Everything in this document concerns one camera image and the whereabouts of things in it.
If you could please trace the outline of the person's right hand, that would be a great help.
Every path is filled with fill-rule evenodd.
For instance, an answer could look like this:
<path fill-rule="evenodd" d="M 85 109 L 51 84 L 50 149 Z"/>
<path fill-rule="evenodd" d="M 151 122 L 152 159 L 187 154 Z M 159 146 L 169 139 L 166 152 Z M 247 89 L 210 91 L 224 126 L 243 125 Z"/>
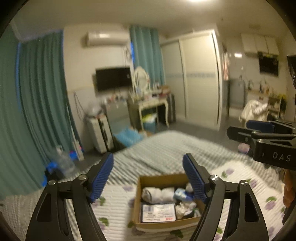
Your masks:
<path fill-rule="evenodd" d="M 285 207 L 289 208 L 295 198 L 295 190 L 293 187 L 292 178 L 289 170 L 285 170 L 283 182 L 285 184 L 283 204 L 285 205 Z"/>

